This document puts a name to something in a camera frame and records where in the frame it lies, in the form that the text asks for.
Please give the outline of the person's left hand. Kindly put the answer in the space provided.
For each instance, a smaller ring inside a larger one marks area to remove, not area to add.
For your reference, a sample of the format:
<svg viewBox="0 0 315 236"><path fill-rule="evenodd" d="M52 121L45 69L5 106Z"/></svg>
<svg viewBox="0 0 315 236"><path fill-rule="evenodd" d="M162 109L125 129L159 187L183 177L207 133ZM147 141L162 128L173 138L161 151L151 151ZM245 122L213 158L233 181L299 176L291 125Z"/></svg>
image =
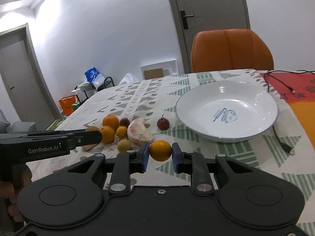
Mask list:
<svg viewBox="0 0 315 236"><path fill-rule="evenodd" d="M32 182L32 172L26 164L17 169L1 165L1 229L13 231L11 225L24 222L17 207L17 197L21 189Z"/></svg>

